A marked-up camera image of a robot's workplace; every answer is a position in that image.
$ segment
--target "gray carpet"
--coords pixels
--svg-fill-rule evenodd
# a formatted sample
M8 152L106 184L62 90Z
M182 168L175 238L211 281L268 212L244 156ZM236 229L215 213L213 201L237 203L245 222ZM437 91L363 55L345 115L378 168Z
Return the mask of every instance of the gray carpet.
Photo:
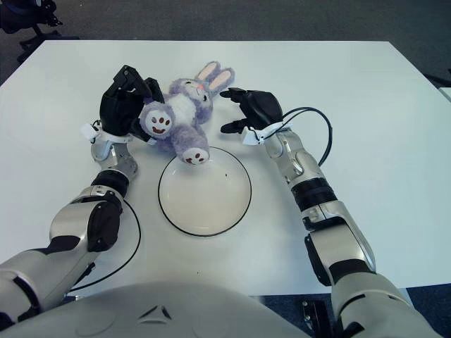
M63 35L82 39L389 41L420 71L451 80L451 1L446 0L56 0ZM0 32L0 84L18 67L18 42ZM417 309L451 337L451 286L409 290ZM300 296L267 306L302 327Z

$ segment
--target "white table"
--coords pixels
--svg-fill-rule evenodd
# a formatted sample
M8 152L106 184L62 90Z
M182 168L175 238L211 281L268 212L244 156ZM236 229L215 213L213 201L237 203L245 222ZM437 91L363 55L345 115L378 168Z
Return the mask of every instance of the white table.
M313 106L327 114L334 143L323 171L371 243L380 273L398 287L451 282L451 105L387 42L45 42L0 88L0 261L46 246L53 216L96 176L78 128L97 118L122 65L166 91L216 59L235 69L235 86L273 92L284 111ZM142 223L142 247L127 268L82 294L172 278L249 295L329 291L316 281L299 211L264 148L219 134L238 118L238 107L218 97L204 129L210 145L235 154L249 172L252 202L242 221L211 238L175 229L157 199L171 156L135 140L140 174L128 200ZM306 113L293 129L319 158L322 119ZM84 282L119 266L136 240L125 210L117 244Z
M451 88L439 88L439 90L442 92L443 95L445 95L445 97L451 101Z

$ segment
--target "purple plush rabbit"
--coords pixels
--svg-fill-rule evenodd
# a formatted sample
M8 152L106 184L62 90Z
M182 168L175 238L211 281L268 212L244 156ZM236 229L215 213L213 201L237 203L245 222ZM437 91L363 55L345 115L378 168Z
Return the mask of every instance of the purple plush rabbit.
M151 102L142 109L142 129L157 139L160 149L175 151L189 164L202 164L209 159L209 144L200 127L213 111L212 99L232 83L235 72L221 70L212 61L194 79L178 79L164 95L165 104Z

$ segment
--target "white fluffy chest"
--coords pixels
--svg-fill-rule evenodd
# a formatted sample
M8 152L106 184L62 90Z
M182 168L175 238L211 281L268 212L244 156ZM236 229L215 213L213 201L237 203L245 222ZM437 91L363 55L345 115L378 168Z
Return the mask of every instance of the white fluffy chest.
M168 100L175 114L175 125L192 125L196 116L196 106L183 94L175 95Z

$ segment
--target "plate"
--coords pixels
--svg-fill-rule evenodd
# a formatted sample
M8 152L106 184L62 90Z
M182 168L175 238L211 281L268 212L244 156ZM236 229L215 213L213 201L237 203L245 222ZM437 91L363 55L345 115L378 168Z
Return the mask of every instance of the plate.
M246 168L220 148L210 147L210 159L201 165L188 165L175 157L160 177L164 215L179 230L196 236L214 236L238 224L251 197Z

